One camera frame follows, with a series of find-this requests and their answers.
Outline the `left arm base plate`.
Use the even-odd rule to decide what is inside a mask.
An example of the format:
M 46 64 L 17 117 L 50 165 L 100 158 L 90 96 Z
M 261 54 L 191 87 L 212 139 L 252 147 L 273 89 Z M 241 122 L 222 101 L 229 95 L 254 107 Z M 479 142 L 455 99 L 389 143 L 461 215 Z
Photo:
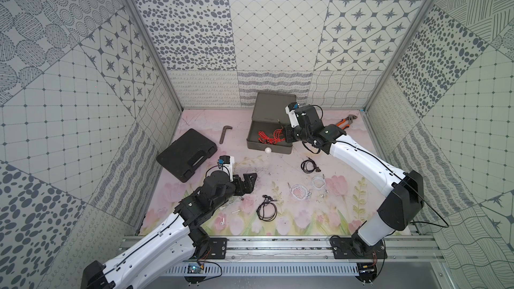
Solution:
M 195 249 L 194 260 L 224 260 L 228 246 L 227 238 L 209 238 Z

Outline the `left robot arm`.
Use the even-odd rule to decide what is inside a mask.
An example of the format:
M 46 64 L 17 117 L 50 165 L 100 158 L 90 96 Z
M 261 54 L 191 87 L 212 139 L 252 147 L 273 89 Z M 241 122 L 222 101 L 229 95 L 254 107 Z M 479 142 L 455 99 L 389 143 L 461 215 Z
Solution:
M 231 176 L 225 170 L 212 172 L 134 246 L 105 263 L 95 260 L 89 264 L 81 288 L 145 288 L 178 263 L 203 257 L 210 237 L 202 224 L 231 197 L 253 192 L 256 181 L 256 173 Z

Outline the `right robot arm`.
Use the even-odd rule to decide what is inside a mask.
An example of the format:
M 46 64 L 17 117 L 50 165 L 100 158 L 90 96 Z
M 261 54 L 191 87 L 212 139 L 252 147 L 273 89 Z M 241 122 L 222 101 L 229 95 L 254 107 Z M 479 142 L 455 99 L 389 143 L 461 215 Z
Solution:
M 356 142 L 336 124 L 324 125 L 316 106 L 292 102 L 285 107 L 289 125 L 285 128 L 287 143 L 301 142 L 310 152 L 324 152 L 353 167 L 385 197 L 373 218 L 353 233 L 350 248 L 363 256 L 395 231 L 402 231 L 421 209 L 424 199 L 423 177 L 409 173 L 381 160 Z

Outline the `red earphones long bundle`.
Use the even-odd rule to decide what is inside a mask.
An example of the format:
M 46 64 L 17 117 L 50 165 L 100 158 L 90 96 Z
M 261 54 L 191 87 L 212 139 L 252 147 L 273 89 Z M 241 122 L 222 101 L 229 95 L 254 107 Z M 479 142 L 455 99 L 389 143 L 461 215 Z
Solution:
M 276 145 L 278 143 L 284 142 L 286 140 L 284 129 L 280 128 L 273 132 L 273 137 L 269 139 L 272 145 Z

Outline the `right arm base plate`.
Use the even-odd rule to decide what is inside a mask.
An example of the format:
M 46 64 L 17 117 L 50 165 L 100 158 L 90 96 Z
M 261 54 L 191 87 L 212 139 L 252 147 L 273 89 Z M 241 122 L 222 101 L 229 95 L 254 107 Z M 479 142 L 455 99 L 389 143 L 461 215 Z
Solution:
M 343 238 L 333 235 L 329 238 L 329 243 L 336 260 L 380 260 L 388 257 L 383 240 L 380 240 L 374 246 L 368 246 L 357 238 Z

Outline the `red earphones small bundle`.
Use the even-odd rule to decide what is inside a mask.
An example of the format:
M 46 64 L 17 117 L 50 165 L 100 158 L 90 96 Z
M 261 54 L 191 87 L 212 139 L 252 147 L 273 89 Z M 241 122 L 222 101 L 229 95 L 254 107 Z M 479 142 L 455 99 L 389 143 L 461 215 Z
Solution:
M 260 143 L 267 145 L 275 145 L 276 139 L 273 136 L 269 137 L 264 131 L 258 131 L 258 140 Z

